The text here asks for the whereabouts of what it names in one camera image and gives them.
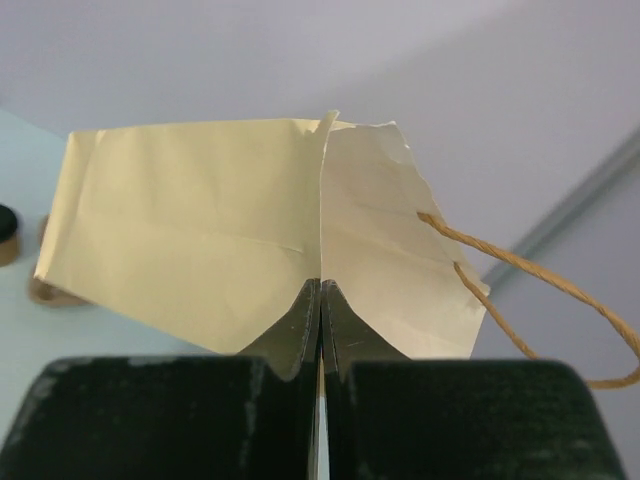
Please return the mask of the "black coffee cup lid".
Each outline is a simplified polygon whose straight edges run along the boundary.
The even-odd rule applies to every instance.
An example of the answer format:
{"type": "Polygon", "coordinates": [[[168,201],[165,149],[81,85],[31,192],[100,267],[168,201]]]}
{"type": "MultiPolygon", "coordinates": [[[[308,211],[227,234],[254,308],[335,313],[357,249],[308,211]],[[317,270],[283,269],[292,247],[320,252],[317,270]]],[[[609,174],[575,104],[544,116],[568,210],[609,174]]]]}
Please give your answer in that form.
{"type": "Polygon", "coordinates": [[[18,230],[18,217],[8,206],[0,205],[0,242],[10,240],[18,230]]]}

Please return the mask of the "brown paper coffee cup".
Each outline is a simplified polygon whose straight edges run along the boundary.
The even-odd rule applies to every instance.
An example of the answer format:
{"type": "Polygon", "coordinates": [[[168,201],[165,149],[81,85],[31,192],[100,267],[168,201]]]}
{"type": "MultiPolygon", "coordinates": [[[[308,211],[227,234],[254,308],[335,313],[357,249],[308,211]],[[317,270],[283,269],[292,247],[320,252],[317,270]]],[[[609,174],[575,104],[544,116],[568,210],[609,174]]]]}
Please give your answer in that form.
{"type": "Polygon", "coordinates": [[[17,233],[0,243],[0,267],[15,262],[20,256],[20,237],[17,233]]]}

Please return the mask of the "stack of paper cups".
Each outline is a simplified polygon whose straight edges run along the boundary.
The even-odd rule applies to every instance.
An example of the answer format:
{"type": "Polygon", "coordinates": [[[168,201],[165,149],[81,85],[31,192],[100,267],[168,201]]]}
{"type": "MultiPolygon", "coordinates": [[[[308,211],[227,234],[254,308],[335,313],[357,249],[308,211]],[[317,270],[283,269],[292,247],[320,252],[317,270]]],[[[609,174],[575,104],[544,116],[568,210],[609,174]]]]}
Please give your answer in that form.
{"type": "Polygon", "coordinates": [[[31,276],[27,282],[27,294],[35,304],[49,308],[83,307],[91,305],[82,298],[61,290],[35,276],[37,264],[34,264],[31,276]]]}

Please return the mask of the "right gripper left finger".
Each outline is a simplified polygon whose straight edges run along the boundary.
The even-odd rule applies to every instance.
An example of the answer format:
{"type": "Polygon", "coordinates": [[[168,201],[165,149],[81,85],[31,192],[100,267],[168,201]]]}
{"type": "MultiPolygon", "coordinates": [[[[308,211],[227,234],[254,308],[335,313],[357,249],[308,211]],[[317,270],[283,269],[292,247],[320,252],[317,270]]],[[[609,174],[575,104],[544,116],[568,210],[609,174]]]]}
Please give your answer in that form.
{"type": "Polygon", "coordinates": [[[32,383],[5,479],[313,479],[320,283],[235,355],[67,357],[32,383]]]}

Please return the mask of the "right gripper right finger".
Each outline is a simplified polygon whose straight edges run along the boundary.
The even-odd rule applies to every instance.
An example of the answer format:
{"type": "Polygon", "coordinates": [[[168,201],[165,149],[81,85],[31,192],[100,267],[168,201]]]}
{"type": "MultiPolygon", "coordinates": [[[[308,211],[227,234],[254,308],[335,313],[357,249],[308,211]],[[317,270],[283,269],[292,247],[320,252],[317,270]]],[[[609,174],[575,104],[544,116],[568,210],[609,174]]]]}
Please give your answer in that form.
{"type": "Polygon", "coordinates": [[[334,479],[621,479],[594,398],[567,365],[412,360],[322,285],[334,479]]]}

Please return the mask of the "kraft paper takeout bag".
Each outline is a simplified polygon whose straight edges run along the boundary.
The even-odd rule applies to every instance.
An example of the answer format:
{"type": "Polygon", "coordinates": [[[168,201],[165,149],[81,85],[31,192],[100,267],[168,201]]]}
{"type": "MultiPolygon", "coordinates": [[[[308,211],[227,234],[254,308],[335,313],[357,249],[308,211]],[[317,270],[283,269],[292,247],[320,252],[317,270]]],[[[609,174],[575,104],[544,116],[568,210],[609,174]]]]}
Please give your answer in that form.
{"type": "Polygon", "coordinates": [[[330,112],[72,133],[34,275],[221,354],[333,280],[402,354],[468,358],[496,308],[464,246],[593,304],[449,227],[395,124],[330,112]]]}

